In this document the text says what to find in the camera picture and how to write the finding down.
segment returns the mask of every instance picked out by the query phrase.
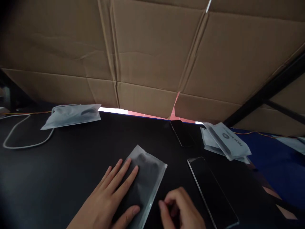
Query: phone screen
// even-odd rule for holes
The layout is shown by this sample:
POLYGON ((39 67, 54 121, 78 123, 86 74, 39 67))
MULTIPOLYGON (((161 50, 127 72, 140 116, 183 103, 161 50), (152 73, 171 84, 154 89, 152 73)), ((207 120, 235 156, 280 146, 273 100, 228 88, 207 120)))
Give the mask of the phone screen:
POLYGON ((216 229, 238 225, 239 220, 203 157, 187 160, 216 229))
POLYGON ((173 120, 171 121, 171 125, 182 147, 190 147, 194 145, 193 138, 184 128, 183 122, 181 120, 173 120))

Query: table surface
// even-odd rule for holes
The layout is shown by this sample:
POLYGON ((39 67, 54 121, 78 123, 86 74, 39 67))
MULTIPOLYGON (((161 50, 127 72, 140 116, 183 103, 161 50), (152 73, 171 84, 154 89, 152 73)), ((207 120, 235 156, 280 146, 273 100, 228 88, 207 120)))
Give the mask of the table surface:
MULTIPOLYGON (((50 114, 32 115, 15 130, 10 146, 32 145, 50 114)), ((125 159, 136 145, 168 164, 145 228, 162 228, 158 200, 183 186, 212 222, 187 164, 203 156, 235 210, 234 228, 280 228, 282 215, 242 162, 204 150, 200 125, 185 124, 196 145, 182 148, 167 120, 100 112, 101 121, 55 129, 44 145, 24 150, 0 148, 0 221, 6 228, 66 228, 100 182, 109 165, 125 159)), ((0 120, 0 143, 24 117, 0 120)))

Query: sealed package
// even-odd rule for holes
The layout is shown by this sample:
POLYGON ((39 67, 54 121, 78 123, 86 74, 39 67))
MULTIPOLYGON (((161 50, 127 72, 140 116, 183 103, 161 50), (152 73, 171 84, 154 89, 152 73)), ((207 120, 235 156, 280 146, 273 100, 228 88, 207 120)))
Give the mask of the sealed package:
MULTIPOLYGON (((201 136, 204 144, 204 149, 209 150, 213 153, 217 153, 223 156, 226 156, 222 149, 218 146, 216 141, 211 136, 210 132, 207 129, 200 127, 201 136)), ((250 161, 247 156, 244 157, 237 157, 234 160, 244 162, 246 164, 250 164, 250 161)))
POLYGON ((101 104, 53 107, 51 116, 41 130, 101 120, 100 107, 101 104))
POLYGON ((232 161, 236 158, 251 155, 248 145, 233 133, 222 122, 217 125, 203 123, 226 157, 232 161))
POLYGON ((139 171, 119 205, 113 221, 116 222, 130 206, 138 205, 140 206, 140 212, 133 218, 127 228, 142 229, 159 189, 167 164, 145 152, 138 145, 127 158, 131 158, 132 161, 122 182, 127 179, 136 165, 139 166, 139 171))

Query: charging cable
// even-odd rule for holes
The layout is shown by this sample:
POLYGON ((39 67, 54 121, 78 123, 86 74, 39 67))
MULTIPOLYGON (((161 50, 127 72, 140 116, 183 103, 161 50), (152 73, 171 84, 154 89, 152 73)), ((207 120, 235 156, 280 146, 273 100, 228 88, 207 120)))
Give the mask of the charging cable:
POLYGON ((31 147, 35 147, 35 146, 39 146, 39 145, 42 145, 44 144, 45 142, 47 142, 50 137, 52 136, 53 132, 54 132, 54 129, 52 129, 51 133, 49 134, 49 136, 47 137, 46 140, 44 140, 43 142, 40 142, 38 144, 35 144, 35 145, 29 145, 29 146, 20 146, 20 147, 10 147, 10 146, 7 146, 6 143, 8 141, 8 139, 10 138, 10 136, 13 134, 14 130, 16 129, 16 127, 21 124, 22 122, 24 122, 25 120, 27 120, 31 115, 30 114, 17 114, 17 115, 11 115, 11 116, 6 116, 4 118, 0 118, 0 120, 2 119, 5 119, 5 118, 10 118, 10 117, 16 117, 16 116, 27 116, 25 119, 21 120, 20 122, 18 122, 13 128, 12 130, 10 131, 9 135, 6 137, 6 139, 4 140, 3 142, 3 147, 6 148, 6 149, 26 149, 26 148, 31 148, 31 147))

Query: blue surface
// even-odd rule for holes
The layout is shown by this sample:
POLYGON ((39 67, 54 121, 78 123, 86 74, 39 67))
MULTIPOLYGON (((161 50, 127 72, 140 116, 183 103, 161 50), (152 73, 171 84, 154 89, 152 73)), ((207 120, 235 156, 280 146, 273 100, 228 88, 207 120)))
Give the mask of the blue surface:
POLYGON ((291 205, 305 209, 305 156, 276 139, 258 133, 238 136, 252 152, 249 159, 280 197, 291 205))

